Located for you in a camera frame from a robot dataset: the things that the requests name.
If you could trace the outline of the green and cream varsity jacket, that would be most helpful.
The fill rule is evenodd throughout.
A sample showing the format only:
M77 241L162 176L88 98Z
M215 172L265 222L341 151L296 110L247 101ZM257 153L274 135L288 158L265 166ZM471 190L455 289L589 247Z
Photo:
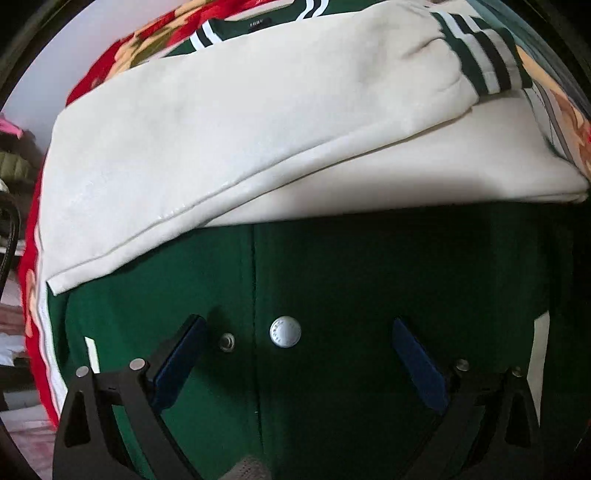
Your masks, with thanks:
M441 421L394 350L518 366L587 292L590 176L472 1L212 19L53 126L35 230L59 424L76 370L207 344L161 418L200 479L407 479Z

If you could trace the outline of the white checked bed sheet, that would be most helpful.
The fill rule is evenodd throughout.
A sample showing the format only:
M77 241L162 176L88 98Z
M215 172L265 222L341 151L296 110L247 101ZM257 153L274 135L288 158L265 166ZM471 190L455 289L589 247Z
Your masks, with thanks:
M550 35L502 1L472 1L470 29L488 39L519 80L547 142L590 176L590 94L551 44Z

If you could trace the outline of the red floral blanket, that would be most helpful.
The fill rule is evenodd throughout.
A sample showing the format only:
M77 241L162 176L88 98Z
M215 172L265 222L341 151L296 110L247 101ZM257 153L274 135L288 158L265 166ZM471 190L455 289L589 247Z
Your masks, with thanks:
M179 4L173 10L111 44L73 87L65 103L72 103L144 60L151 60L160 53L167 53L180 46L208 20L249 18L263 12L272 4L270 1L186 1ZM19 263L18 279L24 314L26 352L31 361L32 376L40 403L46 411L50 425L55 428L59 422L60 407L56 397L57 388L51 383L51 375L57 371L57 366L47 359L46 334L39 319L36 299L38 248L35 244L35 230L40 192L41 181L37 180L26 221L24 254Z

